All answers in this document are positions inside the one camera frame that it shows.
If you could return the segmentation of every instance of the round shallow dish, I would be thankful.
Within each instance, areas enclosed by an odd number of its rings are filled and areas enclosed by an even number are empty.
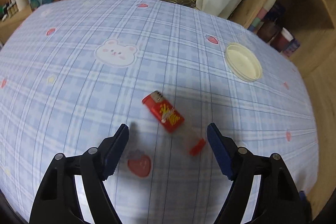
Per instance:
[[[241,44],[231,43],[226,48],[225,60],[230,70],[243,81],[253,82],[263,75],[259,60]]]

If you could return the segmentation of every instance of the tablecloth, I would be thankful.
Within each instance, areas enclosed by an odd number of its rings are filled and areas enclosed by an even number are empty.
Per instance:
[[[261,79],[247,83],[230,71],[231,42],[254,52]],[[298,190],[316,181],[315,119],[296,67],[242,26],[195,9],[159,0],[43,5],[1,50],[0,83],[0,188],[26,220],[56,153],[80,155],[125,123],[129,142],[104,182],[123,223],[213,223],[231,182],[208,144],[189,156],[142,105],[155,90],[199,136],[214,122],[256,155],[279,153]],[[149,166],[147,176],[130,170],[135,158]],[[80,176],[76,182],[92,221]]]

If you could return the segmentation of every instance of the checkered pattern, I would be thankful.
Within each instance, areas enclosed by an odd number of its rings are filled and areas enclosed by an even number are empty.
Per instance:
[[[47,36],[51,28],[56,30]],[[137,48],[131,65],[113,67],[95,58],[109,38]],[[230,42],[255,53],[260,80],[243,82],[228,69]],[[0,83],[0,187],[26,220],[56,153],[82,154],[125,123],[129,143],[105,181],[123,223],[213,223],[231,182],[209,145],[188,156],[181,134],[166,133],[142,105],[154,90],[185,117],[185,129],[205,137],[215,122],[254,154],[280,153],[298,190],[308,191],[316,181],[315,119],[295,66],[240,25],[197,10],[158,0],[43,5],[1,50]],[[127,167],[127,155],[136,149],[151,158],[146,178]],[[83,215],[92,221],[81,177],[76,181]],[[258,178],[244,221],[251,218],[257,189]]]

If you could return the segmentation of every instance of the cartoon bear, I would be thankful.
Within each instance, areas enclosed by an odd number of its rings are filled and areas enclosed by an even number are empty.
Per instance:
[[[109,39],[95,50],[95,56],[107,65],[127,67],[135,61],[136,51],[133,45],[123,46],[117,40]]]

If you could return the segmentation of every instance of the red lighter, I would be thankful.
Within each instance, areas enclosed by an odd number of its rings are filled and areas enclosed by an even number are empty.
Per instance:
[[[184,121],[183,116],[157,90],[143,98],[142,103],[149,108],[169,133],[172,133]]]

